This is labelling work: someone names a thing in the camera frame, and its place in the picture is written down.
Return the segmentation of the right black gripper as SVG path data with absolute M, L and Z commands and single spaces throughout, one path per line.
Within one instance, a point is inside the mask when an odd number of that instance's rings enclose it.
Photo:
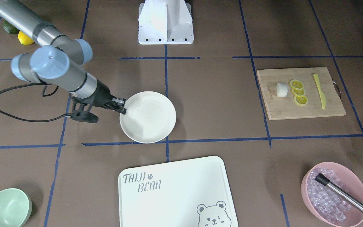
M 81 99 L 79 97 L 72 97 L 72 119 L 78 122 L 97 123 L 98 116 L 91 113 L 92 107 L 100 107 L 106 110 L 112 110 L 120 114 L 126 114 L 127 109 L 124 106 L 126 99 L 116 98 L 110 93 L 97 92 L 92 96 Z

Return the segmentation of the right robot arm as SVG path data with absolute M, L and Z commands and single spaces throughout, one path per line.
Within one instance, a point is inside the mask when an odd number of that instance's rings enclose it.
M 0 17 L 40 45 L 33 54 L 11 61 L 13 74 L 27 82 L 24 87 L 55 84 L 72 94 L 72 111 L 59 118 L 97 123 L 92 107 L 126 114 L 126 100 L 111 95 L 106 85 L 83 69 L 93 56 L 88 42 L 72 40 L 18 0 L 0 0 Z

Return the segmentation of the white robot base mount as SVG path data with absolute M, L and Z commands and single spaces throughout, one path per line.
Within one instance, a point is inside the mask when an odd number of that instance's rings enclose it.
M 184 0 L 146 0 L 139 5 L 138 23 L 141 45 L 194 42 L 192 7 Z

